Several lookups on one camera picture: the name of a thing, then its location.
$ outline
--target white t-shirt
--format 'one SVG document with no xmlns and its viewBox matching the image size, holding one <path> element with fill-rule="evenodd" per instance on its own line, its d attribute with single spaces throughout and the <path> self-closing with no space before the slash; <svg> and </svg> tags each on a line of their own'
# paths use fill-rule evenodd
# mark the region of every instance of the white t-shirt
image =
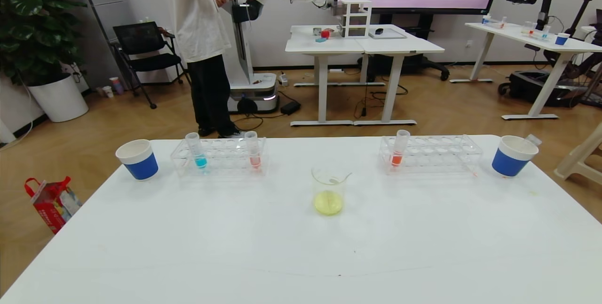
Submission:
<svg viewBox="0 0 602 304">
<path fill-rule="evenodd" d="M 230 48 L 215 0 L 167 0 L 180 53 L 187 63 L 222 55 Z"/>
</svg>

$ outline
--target red liquid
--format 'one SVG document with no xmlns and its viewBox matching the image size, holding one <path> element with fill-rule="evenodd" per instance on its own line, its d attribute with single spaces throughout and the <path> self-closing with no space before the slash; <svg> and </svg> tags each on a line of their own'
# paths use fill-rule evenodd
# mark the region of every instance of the red liquid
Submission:
<svg viewBox="0 0 602 304">
<path fill-rule="evenodd" d="M 261 157 L 251 157 L 251 166 L 254 167 L 255 169 L 259 168 L 261 166 Z"/>
<path fill-rule="evenodd" d="M 393 155 L 393 159 L 391 160 L 391 163 L 393 163 L 394 166 L 398 166 L 402 163 L 402 156 L 396 156 L 395 154 Z"/>
</svg>

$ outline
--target white stool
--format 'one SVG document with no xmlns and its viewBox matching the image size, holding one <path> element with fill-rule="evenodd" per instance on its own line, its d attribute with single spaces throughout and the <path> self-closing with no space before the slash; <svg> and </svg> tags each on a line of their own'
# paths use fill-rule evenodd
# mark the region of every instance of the white stool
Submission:
<svg viewBox="0 0 602 304">
<path fill-rule="evenodd" d="M 593 154 L 602 156 L 602 150 L 599 148 L 600 144 L 602 144 L 602 123 L 598 125 L 598 128 L 581 145 L 574 148 L 561 161 L 554 170 L 554 173 L 562 179 L 567 179 L 570 175 L 578 173 L 594 182 L 602 184 L 602 172 L 585 165 L 587 157 Z"/>
</svg>

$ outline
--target black pants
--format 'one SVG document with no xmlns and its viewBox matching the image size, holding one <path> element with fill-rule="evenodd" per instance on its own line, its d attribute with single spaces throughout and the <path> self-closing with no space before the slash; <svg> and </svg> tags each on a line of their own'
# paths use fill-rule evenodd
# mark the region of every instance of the black pants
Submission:
<svg viewBox="0 0 602 304">
<path fill-rule="evenodd" d="M 230 83 L 223 57 L 219 55 L 187 64 L 198 128 L 215 128 L 220 135 L 232 135 L 237 129 L 228 113 Z"/>
</svg>

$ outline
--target red paper bag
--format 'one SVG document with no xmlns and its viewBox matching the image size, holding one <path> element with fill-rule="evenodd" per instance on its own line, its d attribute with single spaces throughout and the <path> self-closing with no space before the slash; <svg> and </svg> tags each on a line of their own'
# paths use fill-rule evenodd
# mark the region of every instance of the red paper bag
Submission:
<svg viewBox="0 0 602 304">
<path fill-rule="evenodd" d="M 37 191 L 34 192 L 28 182 L 34 180 L 37 183 Z M 25 181 L 25 191 L 32 198 L 32 204 L 45 221 L 51 231 L 56 234 L 81 207 L 81 201 L 67 186 L 71 178 L 65 177 L 62 182 L 47 183 L 38 182 L 35 178 Z"/>
</svg>

